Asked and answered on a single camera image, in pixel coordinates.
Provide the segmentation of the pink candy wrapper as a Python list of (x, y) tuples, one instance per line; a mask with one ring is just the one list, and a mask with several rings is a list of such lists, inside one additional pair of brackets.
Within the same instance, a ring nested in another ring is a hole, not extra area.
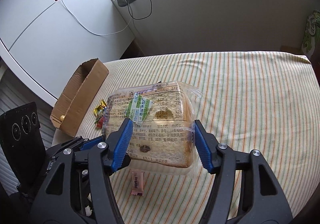
[(143, 196), (144, 194), (144, 172), (141, 170), (131, 170), (131, 195)]

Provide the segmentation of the red jelly cup snack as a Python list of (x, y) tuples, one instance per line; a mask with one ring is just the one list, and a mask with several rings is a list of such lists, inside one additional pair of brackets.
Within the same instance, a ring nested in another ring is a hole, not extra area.
[(95, 119), (95, 126), (97, 127), (97, 128), (103, 128), (103, 125), (104, 125), (104, 121), (105, 121), (105, 116), (104, 116), (104, 114), (102, 113), (102, 114), (98, 114), (97, 116), (96, 116), (96, 119)]

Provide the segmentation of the yellow candy wrapper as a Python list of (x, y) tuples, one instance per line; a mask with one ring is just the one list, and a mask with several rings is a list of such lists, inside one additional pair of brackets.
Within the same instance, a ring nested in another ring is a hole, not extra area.
[(107, 104), (104, 101), (104, 99), (101, 99), (98, 106), (96, 106), (93, 110), (94, 115), (97, 116), (101, 111), (104, 110), (104, 108), (106, 108)]

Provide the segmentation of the bagged sliced bread loaf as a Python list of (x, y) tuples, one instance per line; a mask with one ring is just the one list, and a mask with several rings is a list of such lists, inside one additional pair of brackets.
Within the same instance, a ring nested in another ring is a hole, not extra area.
[(107, 98), (102, 133), (108, 136), (129, 118), (131, 169), (191, 177), (197, 168), (194, 121), (201, 97), (197, 87), (180, 81), (119, 88)]

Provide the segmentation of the open cardboard box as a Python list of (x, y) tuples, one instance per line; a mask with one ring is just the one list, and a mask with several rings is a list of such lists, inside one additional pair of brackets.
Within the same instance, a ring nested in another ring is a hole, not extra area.
[(69, 79), (50, 115), (54, 127), (75, 137), (78, 128), (108, 76), (107, 67), (99, 59), (82, 63)]

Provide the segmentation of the striped tablecloth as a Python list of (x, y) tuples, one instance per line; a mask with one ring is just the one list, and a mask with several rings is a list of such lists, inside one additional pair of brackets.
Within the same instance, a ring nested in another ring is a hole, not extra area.
[[(319, 84), (305, 56), (286, 52), (198, 52), (106, 63), (108, 76), (78, 135), (99, 136), (93, 110), (119, 88), (178, 80), (202, 97), (195, 114), (206, 131), (232, 149), (259, 150), (297, 215), (319, 184)], [(111, 177), (125, 223), (198, 223), (214, 177), (144, 174), (144, 195), (131, 195), (131, 171)]]

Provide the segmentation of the white cabinet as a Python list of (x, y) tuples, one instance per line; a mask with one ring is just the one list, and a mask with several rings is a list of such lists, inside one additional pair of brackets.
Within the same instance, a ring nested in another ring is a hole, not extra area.
[(134, 38), (112, 0), (1, 0), (1, 58), (50, 106), (78, 65), (118, 60)]

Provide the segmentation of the green printed bag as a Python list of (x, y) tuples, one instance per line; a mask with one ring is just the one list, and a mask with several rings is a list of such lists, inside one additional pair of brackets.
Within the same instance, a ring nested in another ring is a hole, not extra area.
[(319, 42), (319, 11), (315, 10), (307, 17), (301, 51), (311, 58)]

